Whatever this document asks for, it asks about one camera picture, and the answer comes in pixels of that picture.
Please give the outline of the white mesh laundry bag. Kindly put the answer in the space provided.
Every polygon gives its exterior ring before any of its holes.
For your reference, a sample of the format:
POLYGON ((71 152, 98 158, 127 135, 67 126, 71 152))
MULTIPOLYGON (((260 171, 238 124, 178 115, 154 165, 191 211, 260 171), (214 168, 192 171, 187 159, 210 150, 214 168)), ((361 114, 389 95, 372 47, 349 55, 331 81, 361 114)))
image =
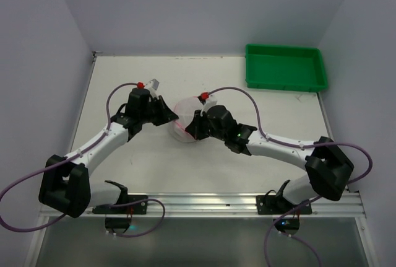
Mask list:
POLYGON ((168 131, 179 142, 193 143, 196 139, 190 135, 186 128, 192 123, 196 110, 201 111, 203 104, 198 97, 188 97, 180 100, 173 109, 178 119, 168 125, 168 131))

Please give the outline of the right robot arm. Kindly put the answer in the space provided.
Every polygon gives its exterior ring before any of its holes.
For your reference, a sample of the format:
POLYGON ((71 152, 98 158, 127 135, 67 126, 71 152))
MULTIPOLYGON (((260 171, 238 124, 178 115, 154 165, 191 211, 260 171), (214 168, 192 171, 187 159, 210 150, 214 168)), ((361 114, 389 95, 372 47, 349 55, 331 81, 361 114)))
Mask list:
POLYGON ((186 132, 197 140, 219 139, 237 154, 269 157, 305 171, 299 179, 286 180, 275 195, 263 198, 263 205, 272 213, 283 214, 316 196, 338 201, 354 169, 350 159, 328 137, 299 143, 287 139, 281 145, 281 138, 272 139, 254 126, 238 123, 223 105, 203 113, 195 111, 186 132))

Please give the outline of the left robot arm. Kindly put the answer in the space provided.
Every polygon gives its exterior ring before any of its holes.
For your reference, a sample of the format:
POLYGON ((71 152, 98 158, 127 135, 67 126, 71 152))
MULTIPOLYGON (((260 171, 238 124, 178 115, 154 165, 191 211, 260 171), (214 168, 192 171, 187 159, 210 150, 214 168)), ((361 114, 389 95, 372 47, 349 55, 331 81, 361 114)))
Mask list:
POLYGON ((87 208, 129 205, 124 185, 106 180, 93 185, 95 169, 116 149, 129 142, 144 124, 161 126, 178 119, 165 103, 148 89, 134 88, 127 103, 109 118, 105 128, 79 149, 61 157, 51 156, 46 163, 38 200, 67 216, 79 217, 87 208))

